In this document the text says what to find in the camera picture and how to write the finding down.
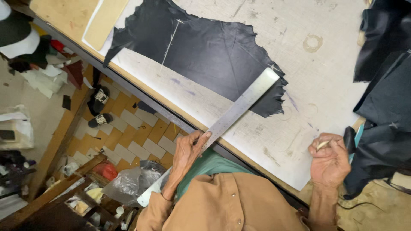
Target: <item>brown shirt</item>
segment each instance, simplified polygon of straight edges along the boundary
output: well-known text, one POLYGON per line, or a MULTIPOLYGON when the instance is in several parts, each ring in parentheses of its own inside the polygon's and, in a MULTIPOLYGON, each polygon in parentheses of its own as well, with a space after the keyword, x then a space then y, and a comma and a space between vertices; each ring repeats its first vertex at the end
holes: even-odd
MULTIPOLYGON (((315 231, 337 230, 313 224, 315 231)), ((308 231, 296 211, 267 179, 248 173, 193 178, 173 202, 152 193, 137 221, 137 231, 308 231)))

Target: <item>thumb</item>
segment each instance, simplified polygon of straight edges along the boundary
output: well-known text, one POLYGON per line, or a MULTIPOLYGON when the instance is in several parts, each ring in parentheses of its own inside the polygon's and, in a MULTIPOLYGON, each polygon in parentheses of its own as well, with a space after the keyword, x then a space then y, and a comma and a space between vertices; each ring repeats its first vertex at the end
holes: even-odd
POLYGON ((201 150, 207 140, 211 137, 211 132, 204 133, 199 140, 197 141, 196 145, 194 146, 195 149, 201 150))

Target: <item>black fabric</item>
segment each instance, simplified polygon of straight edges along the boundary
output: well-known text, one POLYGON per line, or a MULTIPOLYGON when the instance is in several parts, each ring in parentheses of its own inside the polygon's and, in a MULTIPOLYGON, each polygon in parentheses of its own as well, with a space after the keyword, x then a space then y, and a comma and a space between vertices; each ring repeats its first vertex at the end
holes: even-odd
POLYGON ((0 20, 0 47, 25 39, 31 32, 28 22, 29 18, 14 10, 6 19, 0 20))
POLYGON ((356 106, 355 112, 367 122, 344 180, 345 199, 357 197, 373 179, 411 170, 411 55, 390 56, 356 106))
POLYGON ((411 48, 411 3, 374 0, 363 11, 366 41, 358 55, 354 82, 370 82, 387 56, 411 48))
POLYGON ((232 101, 265 68, 272 67, 281 79, 251 110, 264 117, 283 112, 285 74, 267 51, 256 45, 257 34, 251 25, 199 18, 171 0, 143 1, 126 18, 125 25, 114 29, 105 66, 122 48, 128 48, 160 64, 164 62, 164 66, 232 101))

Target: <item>hand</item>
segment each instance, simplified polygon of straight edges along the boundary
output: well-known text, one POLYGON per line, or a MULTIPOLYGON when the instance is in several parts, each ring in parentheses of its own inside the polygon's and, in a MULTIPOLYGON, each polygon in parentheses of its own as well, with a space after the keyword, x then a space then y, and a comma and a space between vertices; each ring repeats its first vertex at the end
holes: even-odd
POLYGON ((311 163, 311 179, 315 186, 337 189, 351 171, 348 152, 342 136, 321 133, 308 147, 313 160, 311 163), (325 141, 327 145, 316 150, 325 141))
POLYGON ((197 159, 203 145, 210 138, 211 132, 203 133, 195 131, 186 137, 177 138, 177 148, 173 159, 173 169, 170 176, 173 175, 180 181, 190 170, 194 161, 197 159))

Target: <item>worktable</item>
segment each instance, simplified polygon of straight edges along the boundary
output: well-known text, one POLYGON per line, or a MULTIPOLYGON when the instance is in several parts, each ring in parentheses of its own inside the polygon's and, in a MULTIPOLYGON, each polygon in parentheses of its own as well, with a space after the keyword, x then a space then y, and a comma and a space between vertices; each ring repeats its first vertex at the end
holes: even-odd
MULTIPOLYGON (((358 118, 352 108, 367 87, 365 83, 352 83, 360 50, 358 28, 366 5, 360 0, 175 3, 189 14, 252 24, 258 33, 257 45, 264 47, 286 73, 289 84, 283 96, 285 113, 263 118, 248 111, 219 143, 310 204, 312 185, 305 184, 310 178, 311 162, 307 146, 321 132, 342 134, 346 126, 352 125, 358 118)), ((33 0, 30 8, 39 17, 37 22, 46 21, 62 34, 56 39, 69 48, 69 43, 74 43, 83 50, 73 49, 80 56, 84 53, 95 57, 94 63, 90 61, 93 66, 108 76, 116 75, 110 77, 132 93, 137 87, 140 99, 150 106, 150 102, 156 101, 163 109, 153 108, 185 131, 191 132, 194 127, 206 131, 229 108, 232 101, 166 67, 159 74, 159 63, 127 49, 112 60, 109 68, 103 69, 104 56, 82 42, 97 4, 98 0, 33 0)), ((353 210, 338 207, 338 225, 344 230, 387 230, 395 226, 405 230, 408 227, 401 217, 410 212, 407 196, 372 182, 356 199, 340 203, 350 207, 368 201, 384 212, 370 205, 353 210)))

